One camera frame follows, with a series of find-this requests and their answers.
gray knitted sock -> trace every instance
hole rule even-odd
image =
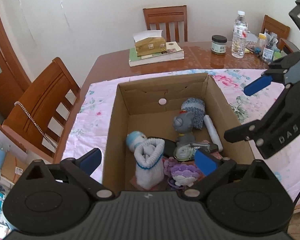
[[[203,116],[205,115],[205,104],[199,98],[189,98],[181,105],[181,110],[193,112],[194,114],[194,128],[202,130]]]

yellow cap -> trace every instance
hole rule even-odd
[[[263,33],[259,33],[259,38],[265,40],[266,39],[266,35]]]

gray ribbed surface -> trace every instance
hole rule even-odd
[[[7,240],[39,239],[12,232]],[[115,200],[95,205],[77,227],[40,240],[255,240],[239,236],[215,224],[200,203],[182,200],[176,192],[122,192]],[[260,239],[291,239],[285,233]]]

door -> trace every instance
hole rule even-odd
[[[0,113],[6,118],[14,107],[23,90],[12,75],[0,50]]]

pink flower print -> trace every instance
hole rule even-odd
[[[215,79],[215,81],[217,82],[221,82],[223,85],[227,86],[227,87],[238,87],[239,85],[234,83],[231,78],[228,78],[226,76],[222,76],[222,75],[215,75],[213,77]]]

